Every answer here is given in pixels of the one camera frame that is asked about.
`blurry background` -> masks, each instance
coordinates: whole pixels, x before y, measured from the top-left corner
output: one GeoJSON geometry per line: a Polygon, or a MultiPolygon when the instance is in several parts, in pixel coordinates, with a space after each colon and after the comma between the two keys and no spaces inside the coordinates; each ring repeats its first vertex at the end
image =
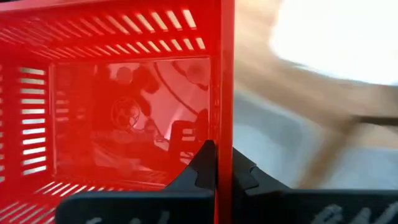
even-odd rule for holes
{"type": "Polygon", "coordinates": [[[290,187],[398,189],[398,2],[236,0],[234,146],[290,187]]]}

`circular emblem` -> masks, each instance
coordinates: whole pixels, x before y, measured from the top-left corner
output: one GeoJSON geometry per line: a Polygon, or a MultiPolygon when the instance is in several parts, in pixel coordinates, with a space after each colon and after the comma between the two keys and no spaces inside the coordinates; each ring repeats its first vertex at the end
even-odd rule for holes
{"type": "Polygon", "coordinates": [[[130,97],[116,100],[112,106],[112,122],[120,129],[131,129],[137,123],[140,110],[138,104],[130,97]]]}

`red plastic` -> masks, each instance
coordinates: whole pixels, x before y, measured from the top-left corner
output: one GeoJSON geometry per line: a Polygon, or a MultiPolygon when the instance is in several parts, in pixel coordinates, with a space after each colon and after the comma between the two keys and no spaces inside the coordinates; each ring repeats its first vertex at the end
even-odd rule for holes
{"type": "Polygon", "coordinates": [[[0,223],[52,222],[78,191],[160,190],[207,139],[229,223],[233,10],[227,0],[0,3],[0,223]]]}

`black plastic part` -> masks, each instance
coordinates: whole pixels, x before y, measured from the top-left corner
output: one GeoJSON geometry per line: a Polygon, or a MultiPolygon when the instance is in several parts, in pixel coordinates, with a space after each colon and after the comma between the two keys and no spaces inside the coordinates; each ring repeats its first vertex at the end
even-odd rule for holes
{"type": "Polygon", "coordinates": [[[214,222],[216,146],[205,141],[185,170],[160,192],[85,192],[57,207],[56,223],[214,222]]]}
{"type": "Polygon", "coordinates": [[[205,141],[183,172],[167,186],[170,190],[203,190],[216,188],[217,148],[213,141],[205,141]]]}
{"type": "Polygon", "coordinates": [[[233,155],[234,224],[398,223],[396,190],[294,190],[235,149],[233,155]],[[248,179],[258,185],[247,184],[248,179]]]}

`ventilation slot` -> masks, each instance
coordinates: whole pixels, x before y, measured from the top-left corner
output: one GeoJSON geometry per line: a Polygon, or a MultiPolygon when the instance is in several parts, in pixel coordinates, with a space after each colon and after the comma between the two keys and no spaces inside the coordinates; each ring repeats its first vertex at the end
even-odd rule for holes
{"type": "Polygon", "coordinates": [[[10,208],[16,206],[18,203],[19,203],[19,202],[15,202],[15,203],[13,203],[13,204],[11,204],[11,205],[8,205],[7,207],[1,209],[1,210],[0,210],[0,214],[2,214],[2,213],[4,213],[4,212],[8,211],[10,208]]]}
{"type": "Polygon", "coordinates": [[[56,113],[68,113],[69,109],[68,108],[56,109],[55,112],[56,113]]]}
{"type": "Polygon", "coordinates": [[[123,48],[122,46],[120,46],[119,44],[116,44],[116,46],[117,46],[121,51],[123,51],[124,53],[130,54],[130,52],[129,52],[128,50],[124,49],[124,48],[123,48]]]}
{"type": "Polygon", "coordinates": [[[49,224],[49,223],[52,223],[53,221],[54,221],[54,219],[55,219],[55,217],[54,216],[52,216],[51,218],[49,218],[47,221],[45,221],[45,223],[44,224],[49,224]]]}
{"type": "Polygon", "coordinates": [[[55,192],[53,192],[51,195],[56,195],[56,194],[58,194],[58,193],[61,192],[63,189],[69,187],[69,185],[70,185],[70,184],[64,185],[64,186],[61,187],[60,189],[58,189],[58,190],[56,190],[55,192]]]}
{"type": "Polygon", "coordinates": [[[138,26],[126,15],[122,16],[122,19],[134,30],[136,31],[138,34],[141,34],[142,31],[140,30],[140,28],[138,28],[138,26]]]}
{"type": "Polygon", "coordinates": [[[22,131],[22,134],[38,134],[38,133],[44,133],[45,128],[35,128],[35,129],[26,129],[22,131]]]}
{"type": "Polygon", "coordinates": [[[10,217],[11,215],[17,213],[19,210],[23,209],[24,207],[26,207],[26,203],[23,205],[20,205],[19,207],[11,210],[9,213],[5,213],[4,216],[0,217],[0,222],[5,220],[6,218],[10,217]]]}
{"type": "Polygon", "coordinates": [[[22,104],[44,104],[44,99],[21,99],[22,104]]]}
{"type": "Polygon", "coordinates": [[[160,16],[158,15],[158,13],[153,12],[152,17],[155,19],[155,21],[157,22],[157,24],[159,25],[159,27],[164,30],[167,31],[167,26],[164,24],[163,20],[160,18],[160,16]]]}
{"type": "Polygon", "coordinates": [[[12,223],[13,221],[17,220],[18,218],[20,218],[21,216],[25,215],[26,213],[30,212],[32,209],[34,209],[36,207],[36,205],[32,205],[29,208],[25,209],[24,211],[22,211],[20,214],[14,216],[12,219],[9,220],[10,223],[12,223]]]}
{"type": "Polygon", "coordinates": [[[154,28],[149,24],[149,22],[145,19],[143,15],[137,14],[137,18],[149,30],[149,32],[155,32],[154,28]]]}
{"type": "Polygon", "coordinates": [[[42,221],[44,218],[48,217],[48,215],[50,215],[51,213],[53,213],[55,211],[55,208],[51,208],[49,211],[47,211],[46,213],[44,213],[43,215],[41,215],[39,218],[36,218],[31,224],[36,224],[40,221],[42,221]]]}
{"type": "Polygon", "coordinates": [[[189,39],[184,39],[185,45],[188,47],[189,50],[193,50],[192,44],[189,39]]]}
{"type": "Polygon", "coordinates": [[[188,9],[184,9],[182,11],[182,13],[184,14],[185,20],[187,20],[188,26],[191,27],[192,29],[196,29],[197,25],[195,24],[195,21],[193,20],[191,12],[188,9]]]}
{"type": "Polygon", "coordinates": [[[45,119],[44,118],[40,118],[40,119],[23,119],[22,120],[22,124],[43,124],[45,123],[45,119]]]}
{"type": "Polygon", "coordinates": [[[51,56],[45,55],[43,53],[38,53],[38,52],[36,52],[34,50],[32,50],[31,52],[34,53],[34,54],[37,54],[37,55],[39,55],[41,57],[45,57],[45,58],[48,58],[48,59],[53,59],[53,57],[51,57],[51,56]]]}
{"type": "Polygon", "coordinates": [[[133,47],[131,44],[126,44],[131,50],[133,50],[135,53],[139,54],[139,51],[133,47]]]}
{"type": "Polygon", "coordinates": [[[114,19],[112,16],[107,16],[106,17],[116,28],[118,28],[123,34],[130,34],[129,31],[126,30],[116,19],[114,19]]]}
{"type": "Polygon", "coordinates": [[[64,26],[63,24],[57,22],[57,25],[58,25],[59,27],[61,27],[64,31],[68,32],[69,34],[72,34],[72,35],[74,35],[74,36],[76,36],[76,37],[81,38],[81,35],[80,35],[80,34],[76,33],[75,31],[72,31],[71,29],[69,29],[68,27],[64,26]]]}
{"type": "Polygon", "coordinates": [[[36,143],[42,143],[45,142],[45,137],[43,138],[34,138],[34,139],[26,139],[22,141],[22,144],[36,144],[36,143]]]}
{"type": "Polygon", "coordinates": [[[34,217],[35,215],[37,215],[39,212],[41,212],[42,210],[44,210],[44,207],[41,207],[39,209],[37,209],[36,211],[32,212],[31,214],[29,214],[28,216],[26,216],[25,219],[23,219],[22,221],[19,222],[19,224],[23,224],[27,221],[29,221],[32,217],[34,217]]]}
{"type": "Polygon", "coordinates": [[[21,83],[44,85],[44,80],[39,80],[35,78],[21,78],[21,83]]]}
{"type": "Polygon", "coordinates": [[[81,192],[83,189],[85,189],[87,186],[82,186],[80,187],[77,191],[75,191],[73,194],[77,194],[79,192],[81,192]]]}
{"type": "Polygon", "coordinates": [[[76,52],[75,50],[69,48],[69,47],[65,47],[65,50],[69,51],[70,53],[72,53],[73,55],[76,55],[77,57],[85,57],[84,55],[76,52]]]}
{"type": "Polygon", "coordinates": [[[104,35],[103,32],[99,31],[93,24],[90,24],[87,20],[85,19],[80,19],[80,22],[84,25],[86,25],[89,29],[97,33],[98,35],[104,35]]]}
{"type": "Polygon", "coordinates": [[[47,169],[47,166],[40,166],[40,167],[36,167],[33,169],[24,170],[22,174],[24,174],[24,175],[34,174],[37,172],[45,171],[46,169],[47,169]]]}
{"type": "Polygon", "coordinates": [[[93,18],[94,21],[101,26],[104,30],[106,30],[107,32],[109,32],[110,34],[115,34],[116,32],[113,31],[110,27],[108,27],[101,19],[99,19],[98,17],[94,17],[93,18]]]}
{"type": "Polygon", "coordinates": [[[71,53],[69,53],[69,52],[67,52],[67,51],[65,51],[65,50],[63,50],[63,49],[56,49],[56,50],[58,50],[59,52],[61,52],[62,54],[61,54],[61,56],[62,57],[72,57],[72,58],[76,58],[74,55],[72,55],[71,53]]]}
{"type": "Polygon", "coordinates": [[[79,48],[79,47],[74,47],[74,49],[76,49],[77,51],[79,51],[79,52],[81,52],[81,53],[83,53],[83,54],[85,54],[85,55],[87,55],[87,56],[89,56],[89,57],[93,57],[92,54],[89,54],[88,52],[85,52],[84,50],[82,50],[82,49],[79,48]]]}
{"type": "Polygon", "coordinates": [[[159,48],[157,48],[157,46],[156,46],[152,41],[148,41],[148,44],[149,44],[156,52],[160,52],[159,48]]]}
{"type": "Polygon", "coordinates": [[[40,95],[43,95],[45,93],[45,90],[21,88],[21,93],[23,93],[23,94],[40,94],[40,95]]]}
{"type": "Polygon", "coordinates": [[[60,197],[65,196],[66,194],[68,194],[69,192],[71,192],[73,189],[75,189],[75,188],[77,188],[77,187],[78,187],[78,184],[74,185],[73,187],[69,188],[69,189],[66,190],[64,193],[62,193],[62,194],[60,195],[60,197]]]}
{"type": "Polygon", "coordinates": [[[24,150],[23,155],[30,155],[30,154],[40,153],[40,152],[45,152],[45,147],[38,147],[35,149],[26,149],[26,150],[24,150]]]}
{"type": "Polygon", "coordinates": [[[43,70],[34,69],[34,68],[21,67],[21,68],[19,68],[19,71],[22,73],[29,73],[29,74],[34,74],[34,75],[44,75],[45,74],[45,72],[43,70]]]}
{"type": "Polygon", "coordinates": [[[137,44],[138,47],[140,47],[142,50],[144,50],[145,52],[149,53],[149,50],[148,50],[141,42],[137,42],[136,44],[137,44]]]}
{"type": "Polygon", "coordinates": [[[177,40],[172,39],[172,43],[174,44],[174,47],[175,47],[177,50],[182,50],[182,48],[181,48],[180,44],[177,42],[177,40]]]}
{"type": "Polygon", "coordinates": [[[174,27],[176,29],[182,29],[180,22],[178,21],[178,19],[175,17],[175,14],[173,11],[167,11],[167,16],[169,17],[170,21],[172,21],[174,27]]]}
{"type": "Polygon", "coordinates": [[[112,51],[113,53],[115,53],[115,54],[117,54],[117,55],[120,55],[120,53],[117,51],[117,50],[115,50],[115,49],[113,49],[111,46],[109,46],[109,45],[107,45],[107,46],[105,46],[107,49],[109,49],[110,51],[112,51]]]}
{"type": "Polygon", "coordinates": [[[23,109],[22,114],[44,114],[44,109],[23,109]]]}
{"type": "Polygon", "coordinates": [[[29,165],[29,164],[35,164],[37,162],[44,162],[46,160],[45,156],[33,158],[33,159],[26,159],[22,162],[22,165],[29,165]]]}
{"type": "Polygon", "coordinates": [[[162,44],[162,46],[164,47],[164,49],[165,49],[166,51],[168,51],[168,52],[172,51],[172,50],[170,49],[170,47],[166,44],[166,42],[164,42],[164,40],[160,40],[159,43],[162,44]]]}
{"type": "Polygon", "coordinates": [[[78,26],[77,24],[75,24],[72,21],[68,21],[68,23],[73,26],[75,29],[77,29],[78,31],[80,31],[81,33],[87,35],[88,37],[91,37],[93,34],[89,33],[87,30],[84,30],[83,28],[81,28],[80,26],[78,26]]]}
{"type": "Polygon", "coordinates": [[[100,52],[106,54],[106,55],[111,55],[109,52],[107,52],[106,50],[102,49],[101,47],[95,46],[95,48],[97,48],[100,52]]]}
{"type": "Polygon", "coordinates": [[[55,120],[57,122],[64,122],[64,121],[69,121],[69,118],[67,118],[67,117],[59,117],[59,118],[55,118],[55,120]]]}
{"type": "Polygon", "coordinates": [[[96,52],[95,50],[93,50],[93,49],[91,49],[91,48],[89,48],[89,47],[86,47],[86,49],[89,50],[91,53],[94,53],[94,54],[97,55],[97,56],[101,56],[100,53],[96,52]]]}

